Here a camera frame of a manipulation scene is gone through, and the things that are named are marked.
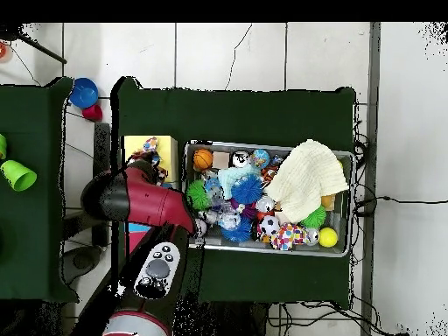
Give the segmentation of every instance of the black pole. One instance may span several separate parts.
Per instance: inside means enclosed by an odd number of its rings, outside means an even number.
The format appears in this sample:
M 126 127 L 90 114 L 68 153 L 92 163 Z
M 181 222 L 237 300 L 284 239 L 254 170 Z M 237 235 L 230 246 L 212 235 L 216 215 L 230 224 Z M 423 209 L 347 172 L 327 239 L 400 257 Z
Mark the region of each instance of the black pole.
M 38 44 L 36 41 L 31 40 L 30 38 L 27 38 L 26 36 L 19 33 L 17 35 L 17 38 L 25 42 L 26 44 L 35 47 L 36 49 L 40 50 L 42 53 L 45 53 L 46 55 L 56 59 L 57 61 L 66 64 L 67 61 L 63 58 L 61 58 L 58 54 L 55 54 L 54 52 L 49 51 L 48 49 L 44 48 L 42 45 Z

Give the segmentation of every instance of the cream knitted cloth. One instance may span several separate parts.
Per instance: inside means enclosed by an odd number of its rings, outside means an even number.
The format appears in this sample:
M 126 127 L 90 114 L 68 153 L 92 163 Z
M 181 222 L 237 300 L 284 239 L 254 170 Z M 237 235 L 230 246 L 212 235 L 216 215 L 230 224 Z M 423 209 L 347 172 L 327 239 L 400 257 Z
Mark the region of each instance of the cream knitted cloth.
M 264 191 L 292 223 L 316 210 L 321 196 L 348 189 L 336 156 L 325 145 L 308 139 L 290 152 Z

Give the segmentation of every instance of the yellow box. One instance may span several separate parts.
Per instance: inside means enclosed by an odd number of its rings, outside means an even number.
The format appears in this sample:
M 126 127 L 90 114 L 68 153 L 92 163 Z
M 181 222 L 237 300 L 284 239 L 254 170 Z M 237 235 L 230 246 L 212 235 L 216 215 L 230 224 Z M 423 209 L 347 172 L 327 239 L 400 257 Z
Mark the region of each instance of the yellow box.
M 132 152 L 142 151 L 144 143 L 151 137 L 157 138 L 157 153 L 160 156 L 160 167 L 168 171 L 165 182 L 179 180 L 178 141 L 171 136 L 125 136 L 124 156 L 129 158 Z

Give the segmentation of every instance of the dark green tablecloth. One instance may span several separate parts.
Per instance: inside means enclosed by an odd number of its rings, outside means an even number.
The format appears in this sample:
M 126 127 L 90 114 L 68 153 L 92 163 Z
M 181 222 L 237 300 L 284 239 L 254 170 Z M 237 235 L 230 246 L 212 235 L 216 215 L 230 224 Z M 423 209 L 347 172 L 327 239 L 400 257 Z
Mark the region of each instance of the dark green tablecloth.
M 63 284 L 59 265 L 62 123 L 73 83 L 62 78 L 47 87 L 0 86 L 6 159 L 38 174 L 36 183 L 23 192 L 13 191 L 0 175 L 0 299 L 77 300 Z
M 293 147 L 311 138 L 332 150 L 353 151 L 354 99 L 351 88 L 272 93 L 151 90 L 127 78 L 113 89 L 112 122 L 118 125 L 119 136 L 174 137 L 179 158 L 191 139 Z M 185 284 L 195 282 L 200 257 L 198 250 L 189 250 Z M 199 299 L 334 300 L 347 308 L 348 293 L 349 255 L 324 258 L 207 250 Z

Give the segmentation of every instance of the gray plastic bin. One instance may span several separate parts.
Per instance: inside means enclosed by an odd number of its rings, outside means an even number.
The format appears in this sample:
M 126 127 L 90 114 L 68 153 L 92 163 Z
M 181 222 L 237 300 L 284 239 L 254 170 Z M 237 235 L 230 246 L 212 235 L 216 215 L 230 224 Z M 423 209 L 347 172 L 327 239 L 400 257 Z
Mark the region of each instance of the gray plastic bin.
M 193 170 L 193 153 L 205 148 L 210 151 L 229 152 L 247 151 L 251 153 L 253 150 L 261 148 L 266 150 L 271 157 L 274 155 L 286 158 L 293 148 L 291 147 L 275 147 L 255 144 L 241 143 L 223 143 L 223 142 L 204 142 L 192 140 L 185 145 L 184 161 L 183 161 L 183 181 L 182 191 L 185 192 L 188 185 L 196 179 L 200 178 L 200 174 Z M 210 227 L 206 233 L 205 249 L 245 251 L 265 254 L 293 254 L 302 256 L 328 256 L 342 257 L 349 251 L 352 236 L 352 215 L 353 208 L 353 187 L 354 175 L 356 169 L 356 157 L 345 151 L 334 150 L 336 158 L 342 163 L 344 176 L 349 185 L 348 191 L 340 192 L 336 195 L 334 211 L 327 212 L 325 224 L 323 227 L 331 227 L 338 234 L 338 243 L 333 248 L 323 248 L 320 245 L 306 246 L 295 245 L 291 251 L 279 251 L 273 249 L 270 244 L 258 241 L 231 242 L 221 235 L 221 229 L 218 226 Z M 190 239 L 190 247 L 196 248 L 194 238 Z

